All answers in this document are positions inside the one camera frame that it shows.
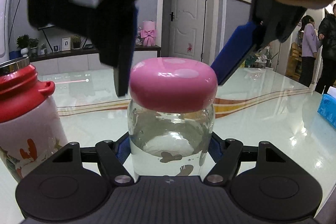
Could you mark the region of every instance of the white and red thermos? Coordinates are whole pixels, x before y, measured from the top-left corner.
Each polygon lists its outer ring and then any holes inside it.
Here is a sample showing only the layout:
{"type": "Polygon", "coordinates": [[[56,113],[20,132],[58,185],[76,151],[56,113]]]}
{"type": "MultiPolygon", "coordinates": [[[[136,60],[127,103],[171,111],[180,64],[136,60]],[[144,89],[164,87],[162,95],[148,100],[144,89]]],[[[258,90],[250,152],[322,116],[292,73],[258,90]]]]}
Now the white and red thermos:
{"type": "Polygon", "coordinates": [[[17,181],[68,143],[54,91],[28,57],[0,64],[0,158],[17,181]]]}

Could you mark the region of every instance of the purple sweater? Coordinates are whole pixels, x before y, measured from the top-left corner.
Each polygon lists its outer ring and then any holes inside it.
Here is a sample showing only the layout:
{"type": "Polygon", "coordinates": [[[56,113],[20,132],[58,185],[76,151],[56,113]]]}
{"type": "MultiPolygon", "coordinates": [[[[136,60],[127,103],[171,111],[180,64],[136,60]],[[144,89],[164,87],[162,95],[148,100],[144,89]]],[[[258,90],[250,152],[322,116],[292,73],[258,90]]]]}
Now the purple sweater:
{"type": "Polygon", "coordinates": [[[313,25],[308,23],[302,39],[302,56],[314,57],[313,53],[321,47],[322,41],[317,38],[313,25]]]}

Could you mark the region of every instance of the person in black jacket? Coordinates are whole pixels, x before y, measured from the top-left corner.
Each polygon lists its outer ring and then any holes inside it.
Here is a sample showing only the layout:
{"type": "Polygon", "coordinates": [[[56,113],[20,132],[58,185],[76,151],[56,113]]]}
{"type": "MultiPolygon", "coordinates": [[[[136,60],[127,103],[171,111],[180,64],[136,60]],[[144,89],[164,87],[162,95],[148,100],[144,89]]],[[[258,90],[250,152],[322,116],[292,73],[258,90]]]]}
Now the person in black jacket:
{"type": "Polygon", "coordinates": [[[336,80],[336,4],[334,14],[328,14],[319,26],[319,39],[322,41],[322,74],[317,82],[315,91],[327,93],[336,80]]]}

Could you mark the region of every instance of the pink bow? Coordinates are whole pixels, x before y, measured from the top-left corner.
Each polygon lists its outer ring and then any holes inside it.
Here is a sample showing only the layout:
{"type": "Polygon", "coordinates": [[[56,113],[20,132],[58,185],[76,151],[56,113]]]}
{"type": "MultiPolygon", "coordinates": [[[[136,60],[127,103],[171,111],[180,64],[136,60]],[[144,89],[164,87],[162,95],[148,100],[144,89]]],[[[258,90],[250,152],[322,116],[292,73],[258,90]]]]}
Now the pink bow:
{"type": "Polygon", "coordinates": [[[141,38],[144,38],[143,41],[144,46],[155,46],[154,37],[156,37],[156,30],[145,31],[141,30],[141,38]]]}

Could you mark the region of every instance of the white standing air conditioner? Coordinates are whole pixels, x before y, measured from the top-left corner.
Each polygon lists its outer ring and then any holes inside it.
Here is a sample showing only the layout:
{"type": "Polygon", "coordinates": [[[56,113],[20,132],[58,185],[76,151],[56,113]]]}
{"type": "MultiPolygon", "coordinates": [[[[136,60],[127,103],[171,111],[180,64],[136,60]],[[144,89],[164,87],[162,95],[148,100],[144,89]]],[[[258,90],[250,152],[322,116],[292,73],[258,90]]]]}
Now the white standing air conditioner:
{"type": "Polygon", "coordinates": [[[8,11],[10,0],[0,0],[0,64],[9,60],[8,11]]]}

